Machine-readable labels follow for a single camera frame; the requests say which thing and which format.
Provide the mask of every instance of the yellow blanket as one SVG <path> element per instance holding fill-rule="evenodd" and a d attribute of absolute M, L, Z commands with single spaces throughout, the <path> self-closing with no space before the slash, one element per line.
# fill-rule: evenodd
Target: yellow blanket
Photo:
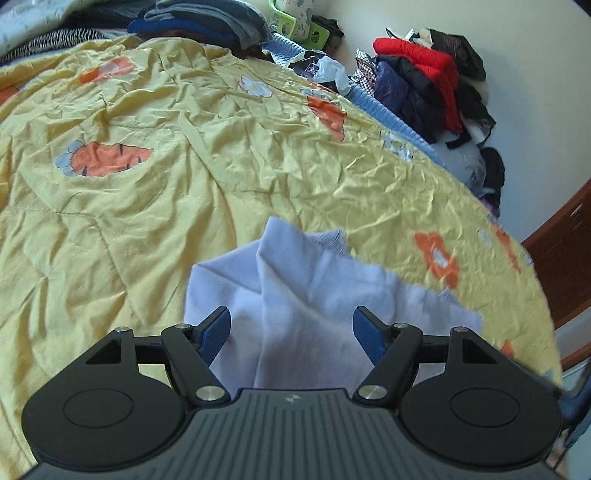
<path fill-rule="evenodd" d="M 180 322 L 191 266 L 270 215 L 343 228 L 356 258 L 449 288 L 486 340 L 558 381 L 522 247 L 344 98 L 179 38 L 89 42 L 5 69 L 0 90 L 2 478 L 34 462 L 20 426 L 33 392 L 117 325 Z"/>

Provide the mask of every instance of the houndstooth fabric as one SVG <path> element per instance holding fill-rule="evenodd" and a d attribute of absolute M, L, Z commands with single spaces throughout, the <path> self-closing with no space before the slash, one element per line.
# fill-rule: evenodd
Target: houndstooth fabric
<path fill-rule="evenodd" d="M 357 50 L 355 53 L 357 70 L 351 75 L 351 80 L 365 90 L 371 96 L 375 93 L 375 76 L 378 72 L 378 66 L 372 57 L 364 51 Z"/>
<path fill-rule="evenodd" d="M 6 55 L 0 57 L 0 65 L 22 59 L 30 55 L 59 50 L 61 48 L 75 47 L 87 40 L 103 40 L 108 38 L 97 30 L 91 28 L 62 28 L 54 30 L 29 40 L 24 45 L 17 47 Z"/>

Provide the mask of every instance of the gray ribbed panel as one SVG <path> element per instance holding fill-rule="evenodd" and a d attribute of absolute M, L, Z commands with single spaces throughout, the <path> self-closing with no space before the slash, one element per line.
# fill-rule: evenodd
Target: gray ribbed panel
<path fill-rule="evenodd" d="M 246 390 L 202 410 L 181 439 L 143 465 L 71 473 L 42 465 L 27 480 L 557 480 L 539 463 L 515 472 L 471 472 L 426 455 L 389 412 L 360 407 L 341 390 Z"/>

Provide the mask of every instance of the blue mat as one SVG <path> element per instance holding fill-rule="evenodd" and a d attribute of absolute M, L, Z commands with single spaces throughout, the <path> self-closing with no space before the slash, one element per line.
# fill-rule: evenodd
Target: blue mat
<path fill-rule="evenodd" d="M 294 43 L 288 38 L 279 35 L 279 33 L 273 33 L 273 41 L 264 44 L 262 47 L 266 50 L 269 50 L 273 60 L 275 60 L 275 63 L 282 66 L 285 66 L 291 58 L 304 51 L 304 49 L 297 43 Z M 437 165 L 445 168 L 445 163 L 441 160 L 439 155 L 437 155 L 435 150 L 433 150 L 431 145 L 425 142 L 425 140 L 418 133 L 416 133 L 412 128 L 400 120 L 375 98 L 369 95 L 365 90 L 353 85 L 351 91 L 347 94 L 346 99 L 364 112 L 371 115 L 383 126 L 389 128 L 393 132 L 396 132 L 405 140 L 408 140 L 415 147 L 425 153 Z"/>

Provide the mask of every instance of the silver screw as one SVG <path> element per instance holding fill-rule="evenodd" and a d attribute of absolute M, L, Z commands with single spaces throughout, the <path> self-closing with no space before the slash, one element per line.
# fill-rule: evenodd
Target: silver screw
<path fill-rule="evenodd" d="M 217 385 L 206 385 L 195 392 L 197 398 L 203 401 L 216 401 L 223 398 L 226 391 Z"/>
<path fill-rule="evenodd" d="M 381 385 L 364 385 L 357 393 L 365 400 L 381 400 L 388 394 L 388 390 Z"/>

